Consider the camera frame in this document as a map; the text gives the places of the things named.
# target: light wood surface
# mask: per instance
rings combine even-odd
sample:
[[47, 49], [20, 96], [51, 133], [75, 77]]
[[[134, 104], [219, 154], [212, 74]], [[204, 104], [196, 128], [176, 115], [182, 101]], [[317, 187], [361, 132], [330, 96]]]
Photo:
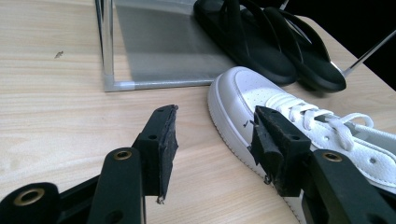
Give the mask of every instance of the light wood surface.
[[[0, 200], [30, 183], [62, 192], [98, 175], [105, 155], [129, 147], [154, 109], [175, 104], [179, 149], [165, 205], [146, 198], [148, 223], [297, 223], [219, 137], [207, 86], [104, 92], [93, 0], [3, 0], [0, 30]], [[356, 60], [320, 34], [341, 68]], [[377, 129], [396, 133], [395, 91], [365, 66], [346, 80], [332, 94], [298, 83], [284, 89], [340, 116], [368, 114]]]

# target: white shoelace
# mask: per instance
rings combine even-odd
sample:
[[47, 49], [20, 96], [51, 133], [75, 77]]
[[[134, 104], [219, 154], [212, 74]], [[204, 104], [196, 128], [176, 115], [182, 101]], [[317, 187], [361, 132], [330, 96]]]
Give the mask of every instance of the white shoelace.
[[267, 101], [266, 106], [277, 110], [291, 122], [303, 119], [303, 127], [308, 131], [314, 129], [317, 122], [320, 122], [315, 120], [315, 118], [324, 115], [327, 124], [335, 129], [341, 147], [347, 151], [350, 151], [354, 147], [355, 142], [351, 131], [345, 123], [361, 118], [364, 120], [366, 127], [373, 128], [374, 126], [373, 120], [367, 115], [352, 113], [339, 118], [332, 111], [319, 109], [317, 106], [311, 105], [288, 93], [280, 93], [271, 97]]

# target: shoelace bow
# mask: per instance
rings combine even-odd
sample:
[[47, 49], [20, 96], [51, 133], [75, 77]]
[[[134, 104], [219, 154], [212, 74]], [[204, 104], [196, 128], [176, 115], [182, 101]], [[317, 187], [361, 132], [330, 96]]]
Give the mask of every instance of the shoelace bow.
[[352, 132], [345, 123], [361, 118], [364, 120], [366, 127], [373, 128], [374, 126], [373, 120], [367, 115], [352, 113], [339, 118], [332, 111], [319, 109], [317, 106], [311, 105], [288, 93], [280, 93], [271, 97], [267, 101], [266, 106], [277, 110], [291, 122], [303, 119], [303, 127], [308, 131], [315, 128], [317, 122], [320, 122], [315, 120], [316, 117], [325, 115], [325, 121], [336, 131], [341, 147], [347, 151], [352, 150], [355, 142], [353, 141]]

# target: shoe sole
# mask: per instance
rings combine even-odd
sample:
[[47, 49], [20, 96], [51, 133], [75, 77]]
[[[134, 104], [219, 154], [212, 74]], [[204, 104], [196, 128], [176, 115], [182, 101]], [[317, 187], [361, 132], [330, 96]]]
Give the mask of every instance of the shoe sole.
[[[215, 124], [221, 138], [231, 150], [231, 152], [247, 167], [256, 174], [265, 178], [265, 172], [260, 165], [256, 165], [253, 157], [248, 150], [249, 143], [238, 133], [233, 123], [230, 121], [227, 111], [223, 107], [219, 99], [218, 78], [216, 78], [209, 87], [207, 95], [207, 103], [209, 107], [210, 117]], [[300, 197], [284, 197], [284, 201], [288, 204], [290, 210], [296, 216], [300, 223], [305, 224], [304, 212], [301, 206], [302, 196]]]

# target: white sneaker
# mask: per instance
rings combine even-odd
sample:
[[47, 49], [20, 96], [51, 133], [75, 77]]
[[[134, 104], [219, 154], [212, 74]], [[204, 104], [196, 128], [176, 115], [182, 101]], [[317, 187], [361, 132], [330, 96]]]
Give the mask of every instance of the white sneaker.
[[[262, 75], [235, 67], [218, 76], [207, 97], [210, 115], [230, 150], [248, 167], [265, 177], [248, 151], [256, 105], [280, 112], [311, 139], [311, 150], [327, 148], [348, 156], [368, 181], [396, 194], [396, 135], [373, 129], [367, 115], [339, 118], [280, 89]], [[365, 125], [352, 122], [360, 118]], [[294, 215], [305, 223], [300, 198], [284, 198]]]

